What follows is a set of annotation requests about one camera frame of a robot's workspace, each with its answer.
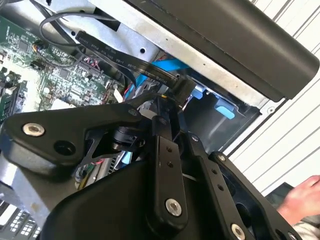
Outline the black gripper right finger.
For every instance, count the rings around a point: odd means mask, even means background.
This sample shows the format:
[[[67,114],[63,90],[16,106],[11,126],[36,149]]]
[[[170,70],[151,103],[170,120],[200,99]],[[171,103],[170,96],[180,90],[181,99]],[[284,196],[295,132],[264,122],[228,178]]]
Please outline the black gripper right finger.
[[[188,131],[180,105],[169,100],[166,110],[182,158],[182,173],[193,180],[194,209],[204,215],[198,223],[208,230],[210,239],[300,239],[226,155],[206,153],[200,138]]]

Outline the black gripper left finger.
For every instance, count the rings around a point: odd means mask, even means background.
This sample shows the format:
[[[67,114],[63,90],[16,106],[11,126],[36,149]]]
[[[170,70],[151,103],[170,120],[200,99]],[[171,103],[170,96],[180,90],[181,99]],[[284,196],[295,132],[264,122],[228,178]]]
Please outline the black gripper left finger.
[[[54,208],[82,191],[67,189],[77,167],[121,151],[138,157],[129,165],[171,162],[178,164],[182,173],[180,151],[173,141],[166,109],[169,100],[180,104],[173,98],[157,96],[159,114],[147,118],[137,108],[149,100],[149,96],[141,96],[122,103],[15,114],[1,126],[1,156],[29,174],[28,184],[41,201],[53,200]]]

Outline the person's hand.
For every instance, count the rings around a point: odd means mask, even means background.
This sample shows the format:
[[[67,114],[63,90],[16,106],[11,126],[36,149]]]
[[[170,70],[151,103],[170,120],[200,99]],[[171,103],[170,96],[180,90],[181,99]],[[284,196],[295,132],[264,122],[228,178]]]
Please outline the person's hand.
[[[277,212],[295,225],[305,217],[320,214],[320,176],[313,175],[293,188],[285,197]]]

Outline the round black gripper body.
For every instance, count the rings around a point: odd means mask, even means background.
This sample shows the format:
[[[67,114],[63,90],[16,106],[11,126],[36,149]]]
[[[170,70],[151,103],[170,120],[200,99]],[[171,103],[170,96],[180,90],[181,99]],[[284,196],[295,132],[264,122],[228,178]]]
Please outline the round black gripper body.
[[[178,164],[136,162],[61,201],[42,240],[223,240],[201,188]]]

